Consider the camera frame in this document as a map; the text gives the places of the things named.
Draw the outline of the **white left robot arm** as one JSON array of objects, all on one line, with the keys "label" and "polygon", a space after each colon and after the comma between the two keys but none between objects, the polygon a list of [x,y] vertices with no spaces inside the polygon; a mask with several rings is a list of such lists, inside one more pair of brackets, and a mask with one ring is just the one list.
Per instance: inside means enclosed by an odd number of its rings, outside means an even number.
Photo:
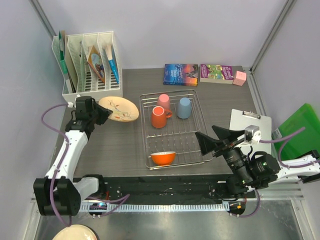
[{"label": "white left robot arm", "polygon": [[44,177],[36,178],[33,183],[42,216],[75,216],[82,201],[90,196],[100,200],[107,192],[100,174],[87,174],[78,182],[73,180],[81,153],[95,126],[104,124],[112,110],[100,106],[91,96],[78,96],[74,106],[74,115],[65,131],[57,131],[63,137],[63,144],[54,163]]}]

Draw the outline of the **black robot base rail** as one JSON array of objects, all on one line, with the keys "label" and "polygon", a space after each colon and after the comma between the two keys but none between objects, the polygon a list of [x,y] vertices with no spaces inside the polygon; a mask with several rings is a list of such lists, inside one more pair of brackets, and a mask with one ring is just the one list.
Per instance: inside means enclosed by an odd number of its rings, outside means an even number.
[{"label": "black robot base rail", "polygon": [[231,177],[230,174],[104,177],[104,189],[90,197],[117,200],[129,195],[125,201],[129,205],[201,205],[244,198],[244,192],[229,191],[227,181]]}]

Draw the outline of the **pink plastic cup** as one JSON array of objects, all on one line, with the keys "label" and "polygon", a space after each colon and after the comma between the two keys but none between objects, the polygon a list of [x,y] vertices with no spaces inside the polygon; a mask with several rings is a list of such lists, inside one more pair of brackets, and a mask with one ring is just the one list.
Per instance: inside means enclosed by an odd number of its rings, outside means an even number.
[{"label": "pink plastic cup", "polygon": [[171,110],[170,97],[165,93],[161,94],[157,99],[157,106],[165,110]]}]

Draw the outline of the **orange ceramic bowl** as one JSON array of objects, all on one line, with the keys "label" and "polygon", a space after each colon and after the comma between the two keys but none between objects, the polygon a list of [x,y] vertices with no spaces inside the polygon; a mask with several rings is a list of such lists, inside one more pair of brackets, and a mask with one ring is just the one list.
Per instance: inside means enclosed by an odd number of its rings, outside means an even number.
[{"label": "orange ceramic bowl", "polygon": [[152,161],[158,166],[170,165],[176,158],[175,151],[156,152],[150,155]]}]

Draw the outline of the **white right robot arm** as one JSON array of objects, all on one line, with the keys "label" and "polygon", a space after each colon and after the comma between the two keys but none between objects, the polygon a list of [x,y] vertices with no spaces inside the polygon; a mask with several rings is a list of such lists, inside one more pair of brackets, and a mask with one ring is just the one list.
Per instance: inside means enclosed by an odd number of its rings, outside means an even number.
[{"label": "white right robot arm", "polygon": [[273,157],[265,151],[251,150],[247,154],[243,153],[243,147],[265,143],[261,139],[260,128],[256,125],[249,125],[243,130],[213,125],[212,129],[217,139],[199,131],[195,136],[203,156],[222,156],[232,171],[222,190],[216,192],[222,199],[238,199],[251,191],[289,180],[308,183],[320,178],[320,155],[316,150],[282,162],[279,157]]}]

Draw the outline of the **blue plastic cup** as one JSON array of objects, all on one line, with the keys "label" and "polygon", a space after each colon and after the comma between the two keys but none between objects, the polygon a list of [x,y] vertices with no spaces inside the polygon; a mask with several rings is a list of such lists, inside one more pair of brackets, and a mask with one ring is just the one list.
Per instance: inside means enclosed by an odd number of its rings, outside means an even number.
[{"label": "blue plastic cup", "polygon": [[176,114],[181,119],[187,119],[192,112],[192,104],[189,98],[183,97],[177,104]]}]

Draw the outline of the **beige bird-painted plate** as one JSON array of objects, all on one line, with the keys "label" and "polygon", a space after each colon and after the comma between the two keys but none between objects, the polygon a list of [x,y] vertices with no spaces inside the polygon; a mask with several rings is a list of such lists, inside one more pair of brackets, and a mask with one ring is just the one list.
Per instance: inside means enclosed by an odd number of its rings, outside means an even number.
[{"label": "beige bird-painted plate", "polygon": [[111,110],[108,117],[117,122],[133,122],[138,119],[140,113],[137,106],[130,100],[119,96],[106,96],[98,101],[105,109]]}]

